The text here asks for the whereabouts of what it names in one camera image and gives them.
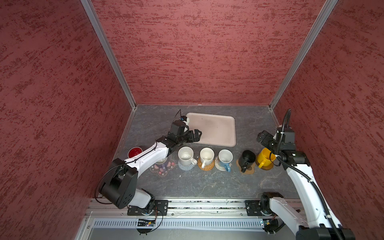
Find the yellow mug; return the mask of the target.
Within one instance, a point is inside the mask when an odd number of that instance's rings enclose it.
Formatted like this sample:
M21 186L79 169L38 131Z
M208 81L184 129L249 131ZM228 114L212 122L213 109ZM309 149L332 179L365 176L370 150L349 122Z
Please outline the yellow mug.
M270 150L264 148L257 157L257 165L260 163L272 162L276 160L276 155L274 155Z

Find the brown round wooden coaster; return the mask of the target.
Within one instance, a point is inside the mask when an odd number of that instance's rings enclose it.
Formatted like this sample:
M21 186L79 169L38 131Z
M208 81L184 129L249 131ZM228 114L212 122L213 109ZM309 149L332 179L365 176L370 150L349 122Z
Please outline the brown round wooden coaster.
M272 162L260 163L258 167L259 169L268 171L274 167L274 164Z

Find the pink flower coaster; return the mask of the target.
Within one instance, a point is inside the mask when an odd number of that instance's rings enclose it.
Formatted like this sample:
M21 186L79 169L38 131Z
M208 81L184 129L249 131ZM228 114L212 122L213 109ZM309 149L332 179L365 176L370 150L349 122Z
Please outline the pink flower coaster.
M168 167L168 172L170 171L170 170L172 170L174 167L175 167L175 162L173 161L173 160L171 160L171 157L167 157L168 158L168 161L169 161L169 167ZM155 168L154 168L154 165L155 164L153 164L151 167L150 167L150 171L152 172L152 173L156 173L156 174L158 174L157 172L156 172L156 170L155 170Z

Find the black mug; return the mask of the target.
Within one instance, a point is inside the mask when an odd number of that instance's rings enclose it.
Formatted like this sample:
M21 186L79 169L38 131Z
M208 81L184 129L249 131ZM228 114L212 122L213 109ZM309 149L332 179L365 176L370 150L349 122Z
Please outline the black mug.
M254 162L256 162L256 155L250 150L243 151L239 158L239 165L242 168L242 172L244 173L245 170Z

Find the white mug purple band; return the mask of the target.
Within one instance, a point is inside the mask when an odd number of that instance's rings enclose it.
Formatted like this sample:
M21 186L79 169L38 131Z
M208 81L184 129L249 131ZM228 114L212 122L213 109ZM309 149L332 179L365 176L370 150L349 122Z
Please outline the white mug purple band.
M168 173L169 161L164 158L155 163L154 168L159 175L166 175Z

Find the grey round coaster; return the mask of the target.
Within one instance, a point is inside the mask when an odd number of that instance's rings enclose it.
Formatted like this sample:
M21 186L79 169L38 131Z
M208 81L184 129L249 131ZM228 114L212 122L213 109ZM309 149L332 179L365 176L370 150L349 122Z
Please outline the grey round coaster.
M182 171L190 171L194 168L195 165L190 164L190 165L183 165L181 162L178 162L178 166Z

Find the brown woven rattan coaster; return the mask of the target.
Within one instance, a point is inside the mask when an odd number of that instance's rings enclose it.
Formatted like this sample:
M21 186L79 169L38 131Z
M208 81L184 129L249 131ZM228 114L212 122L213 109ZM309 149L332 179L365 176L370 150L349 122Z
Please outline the brown woven rattan coaster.
M203 171L210 171L215 167L215 161L212 161L211 164L205 165L204 167L202 167L203 164L201 162L201 159L198 159L197 165Z

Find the brown paw coaster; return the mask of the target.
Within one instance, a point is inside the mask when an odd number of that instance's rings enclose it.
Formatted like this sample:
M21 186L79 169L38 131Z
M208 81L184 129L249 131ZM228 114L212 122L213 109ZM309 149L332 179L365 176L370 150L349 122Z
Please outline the brown paw coaster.
M244 173L242 172L242 168L241 168L241 166L239 165L239 159L236 160L236 165L237 165L237 167L238 167L240 173L243 174L243 175L252 175L252 174L255 173L255 166L256 166L256 163L255 163L255 162L252 163L252 164L245 170Z

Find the light blue mug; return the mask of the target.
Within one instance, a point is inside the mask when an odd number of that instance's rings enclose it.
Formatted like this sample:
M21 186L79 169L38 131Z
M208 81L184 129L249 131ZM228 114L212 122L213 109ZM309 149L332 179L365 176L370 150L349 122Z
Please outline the light blue mug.
M233 154L229 150L221 150L218 154L218 158L223 162L223 163L230 163L233 160Z

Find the beige woven spiral coaster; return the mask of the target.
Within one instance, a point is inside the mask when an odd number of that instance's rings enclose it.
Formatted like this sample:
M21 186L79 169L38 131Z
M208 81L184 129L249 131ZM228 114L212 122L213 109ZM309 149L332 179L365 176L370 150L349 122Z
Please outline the beige woven spiral coaster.
M215 159L215 167L222 172L231 172L232 163L223 163L219 158Z

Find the white mug red inside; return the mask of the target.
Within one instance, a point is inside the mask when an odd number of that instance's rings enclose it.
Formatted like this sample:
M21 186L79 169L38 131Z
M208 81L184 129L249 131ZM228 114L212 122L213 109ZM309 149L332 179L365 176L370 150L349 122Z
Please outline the white mug red inside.
M128 158L135 158L137 155L141 154L143 152L142 148L140 147L133 147L128 152Z

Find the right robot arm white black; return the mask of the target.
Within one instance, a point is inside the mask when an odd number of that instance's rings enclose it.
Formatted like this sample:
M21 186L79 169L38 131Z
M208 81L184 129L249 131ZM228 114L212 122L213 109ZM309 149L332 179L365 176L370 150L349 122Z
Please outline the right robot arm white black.
M278 128L275 136L262 131L257 141L272 151L293 181L306 218L303 219L279 193L272 192L263 193L261 213L280 217L297 240L354 240L352 230L342 226L325 200L306 154L296 150L293 130Z

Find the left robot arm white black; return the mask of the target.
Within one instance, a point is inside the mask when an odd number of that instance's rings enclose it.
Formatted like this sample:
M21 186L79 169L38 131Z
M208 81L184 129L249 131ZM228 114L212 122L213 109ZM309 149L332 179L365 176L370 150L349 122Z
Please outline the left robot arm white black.
M138 178L152 165L167 158L175 148L185 143L199 142L201 136L202 132L197 129L175 138L171 135L162 136L150 148L133 158L113 160L109 170L98 183L95 195L101 194L118 209L134 206L147 212L151 211L155 197L137 188Z

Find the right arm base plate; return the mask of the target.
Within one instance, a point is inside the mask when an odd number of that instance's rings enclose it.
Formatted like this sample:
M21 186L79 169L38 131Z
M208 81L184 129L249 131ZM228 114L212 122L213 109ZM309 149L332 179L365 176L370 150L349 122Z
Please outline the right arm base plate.
M259 200L245 200L245 209L248 217L263 217L271 215L262 211Z

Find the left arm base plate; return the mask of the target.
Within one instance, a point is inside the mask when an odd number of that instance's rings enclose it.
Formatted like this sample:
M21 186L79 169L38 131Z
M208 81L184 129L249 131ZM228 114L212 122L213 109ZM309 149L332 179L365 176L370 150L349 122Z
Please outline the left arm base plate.
M167 215L169 206L168 200L153 200L150 202L149 206L142 209L136 206L128 206L127 215L128 216L155 216L160 214L163 216Z

